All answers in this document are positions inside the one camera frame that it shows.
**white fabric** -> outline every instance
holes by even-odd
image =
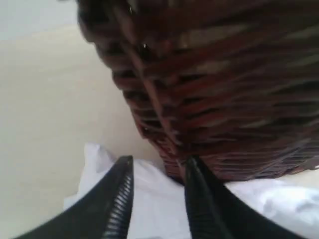
[[[86,144],[78,193],[64,209],[81,199],[112,167],[115,158],[103,147]],[[259,179],[226,185],[251,208],[305,238],[319,238],[319,191],[278,180]],[[184,188],[149,161],[134,160],[134,201],[129,239],[190,239]]]

